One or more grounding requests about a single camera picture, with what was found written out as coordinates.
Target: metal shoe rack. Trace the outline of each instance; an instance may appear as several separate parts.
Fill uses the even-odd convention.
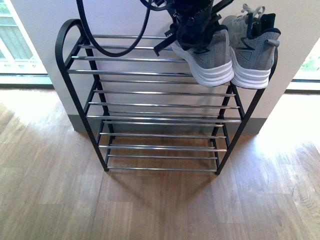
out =
[[[66,36],[70,29],[77,27],[80,31],[80,37],[64,60],[63,49]],[[115,35],[97,35],[97,38],[102,39],[131,39],[134,36],[115,36]],[[163,40],[163,37],[146,36],[144,39]],[[105,45],[106,49],[125,49],[125,46]],[[152,47],[136,47],[133,51],[150,50]],[[106,56],[94,56],[94,47],[87,39],[79,19],[70,19],[64,23],[57,36],[55,45],[55,56],[58,68],[62,74],[65,84],[70,92],[71,98],[82,120],[82,123],[87,131],[87,134],[92,142],[94,150],[105,171],[115,169],[128,170],[156,170],[156,171],[189,171],[189,172],[213,172],[220,174],[232,150],[234,149],[239,137],[241,136],[249,118],[251,117],[257,103],[259,102],[264,89],[256,91],[252,101],[247,109],[244,111],[237,87],[232,83],[225,84],[222,93],[208,93],[208,92],[186,92],[183,91],[187,85],[197,85],[190,73],[167,73],[167,72],[149,72],[149,71],[114,71],[114,70],[100,70],[97,67],[98,62],[111,63],[117,62],[119,64],[128,62],[140,62],[141,64],[156,64],[161,63],[172,64],[187,64],[183,59],[159,59],[153,58],[109,58]],[[278,59],[278,51],[276,50],[274,66],[271,70],[273,75]],[[89,63],[89,70],[73,69],[75,62],[87,61]],[[77,94],[72,79],[77,76],[93,76],[93,84],[89,91],[85,104],[81,104],[80,98]],[[110,90],[108,86],[116,84],[117,90]],[[135,91],[127,90],[128,86],[181,86],[180,91]],[[113,97],[121,96],[143,96],[145,102],[113,102]],[[174,99],[181,99],[180,102],[185,103],[185,98],[200,97],[210,98],[215,104],[177,104],[174,103],[154,103],[150,99],[157,99],[157,96],[165,96]],[[235,104],[230,104],[230,99],[234,99]],[[93,106],[100,106],[103,114],[90,114],[90,108]],[[208,113],[208,111],[215,110],[216,114]],[[226,118],[226,111],[236,111],[239,115],[238,119]],[[99,120],[100,126],[97,135],[89,124],[89,119]],[[228,129],[231,124],[236,124],[237,131],[232,139],[229,138]],[[162,132],[145,131],[147,127],[158,127]],[[179,133],[175,131],[168,131],[168,129],[178,130],[184,128],[192,128],[197,130],[204,127],[211,129],[210,133],[205,131],[192,132],[192,134]],[[219,129],[222,129],[223,134],[219,134]],[[126,144],[128,139],[135,139],[134,144]],[[166,145],[167,139],[174,139],[176,141],[205,141],[203,146],[198,146],[199,142],[193,146],[185,145]],[[155,140],[160,140],[159,144],[153,144]],[[163,155],[152,154],[154,150]],[[159,161],[208,161],[207,165],[201,164],[203,168],[172,168],[172,167],[137,167],[134,162],[140,159]],[[118,165],[110,164],[112,160]]]

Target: rack leg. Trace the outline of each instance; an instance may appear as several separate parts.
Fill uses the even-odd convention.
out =
[[[85,52],[86,52],[86,55],[87,55],[88,57],[94,57],[94,52],[93,52],[92,49],[86,49]],[[98,70],[96,61],[89,61],[89,64],[90,64],[91,70]],[[94,78],[94,81],[97,83],[97,89],[98,89],[98,90],[103,90],[102,84],[101,84],[101,82],[100,82],[100,76],[99,76],[98,74],[94,74],[94,75],[93,75],[93,78]],[[106,102],[107,102],[107,101],[106,101],[106,96],[105,96],[104,93],[99,93],[99,98],[100,98],[100,101],[101,101],[102,103],[106,103]],[[103,105],[102,107],[103,107],[103,115],[104,115],[104,116],[110,116],[108,106],[107,106],[107,105]],[[108,124],[108,128],[109,128],[109,132],[110,132],[110,133],[113,134],[113,133],[115,132],[115,131],[114,131],[114,127],[113,127],[112,124]]]
[[[218,169],[217,169],[215,174],[219,175],[221,173],[222,168],[226,164],[231,152],[233,151],[237,141],[239,140],[242,132],[244,131],[244,129],[245,129],[245,127],[246,127],[246,125],[247,125],[252,113],[254,112],[254,110],[255,110],[255,108],[256,108],[261,96],[263,95],[264,91],[265,91],[265,89],[258,89],[256,91],[256,93],[255,93],[255,95],[253,97],[253,100],[252,100],[248,110],[246,111],[246,114],[244,115],[242,123],[240,124],[238,130],[236,131],[236,133],[235,133],[235,135],[234,135],[234,137],[233,137],[233,139],[231,141],[231,144],[230,144],[228,150],[226,151],[226,153],[225,153],[225,155],[224,155],[224,157],[223,157],[223,159],[222,159],[222,161],[220,163],[220,166],[218,167]]]

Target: laminate floor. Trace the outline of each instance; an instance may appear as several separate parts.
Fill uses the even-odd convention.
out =
[[[284,95],[219,176],[105,173],[54,90],[0,90],[0,240],[319,240],[319,103]]]

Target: gray sneaker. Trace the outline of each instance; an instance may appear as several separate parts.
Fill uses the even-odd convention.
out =
[[[222,85],[234,77],[228,30],[226,26],[219,27],[206,48],[184,51],[177,41],[171,45],[173,51],[188,62],[193,77],[204,87]]]
[[[230,38],[234,70],[231,82],[242,88],[264,89],[274,64],[275,49],[280,44],[281,32],[274,28],[276,15],[264,14],[264,6],[253,11],[247,4],[243,4],[241,12],[248,14],[228,16],[222,21]]]

